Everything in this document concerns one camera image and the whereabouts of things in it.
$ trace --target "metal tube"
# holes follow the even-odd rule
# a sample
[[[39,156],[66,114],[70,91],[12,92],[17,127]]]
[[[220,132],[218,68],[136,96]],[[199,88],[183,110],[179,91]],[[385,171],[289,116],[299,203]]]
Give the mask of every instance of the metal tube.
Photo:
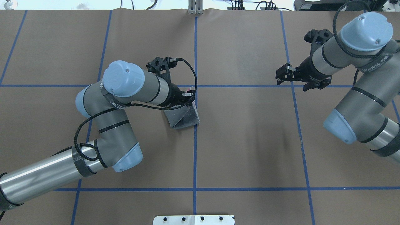
[[[82,147],[82,152],[88,157],[96,155],[94,149],[88,147]],[[85,162],[93,172],[104,169],[99,160]],[[72,159],[72,151],[68,150],[3,175],[0,188],[7,200],[22,204],[81,178]]]

